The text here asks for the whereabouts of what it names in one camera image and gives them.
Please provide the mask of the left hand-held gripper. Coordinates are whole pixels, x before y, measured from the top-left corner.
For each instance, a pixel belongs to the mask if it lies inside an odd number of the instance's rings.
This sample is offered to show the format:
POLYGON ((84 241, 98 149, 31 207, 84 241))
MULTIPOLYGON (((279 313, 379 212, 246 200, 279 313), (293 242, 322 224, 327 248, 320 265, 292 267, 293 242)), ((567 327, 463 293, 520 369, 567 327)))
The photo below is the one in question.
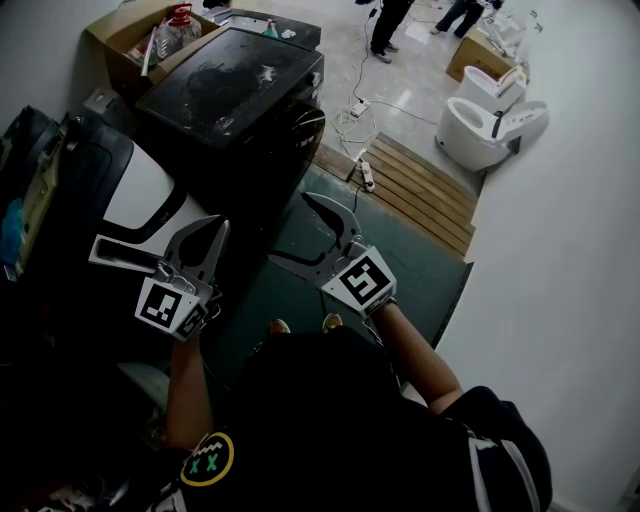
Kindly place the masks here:
POLYGON ((178 230, 161 255, 96 235, 88 255, 94 274, 133 272, 145 277, 135 317, 185 342, 220 312, 222 293, 213 283, 230 235, 224 215, 201 218, 178 230))

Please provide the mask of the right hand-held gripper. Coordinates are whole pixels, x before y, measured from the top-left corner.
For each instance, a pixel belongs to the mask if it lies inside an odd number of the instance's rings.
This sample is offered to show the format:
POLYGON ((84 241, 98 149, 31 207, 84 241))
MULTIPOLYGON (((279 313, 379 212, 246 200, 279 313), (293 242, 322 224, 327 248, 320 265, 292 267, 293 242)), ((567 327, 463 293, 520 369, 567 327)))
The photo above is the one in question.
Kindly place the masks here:
POLYGON ((336 200, 313 192, 302 199, 335 236, 333 247, 308 260, 274 250, 268 259, 288 272, 312 283, 330 298, 363 318, 380 308, 397 291, 397 280, 373 245, 366 245, 355 214, 336 200))

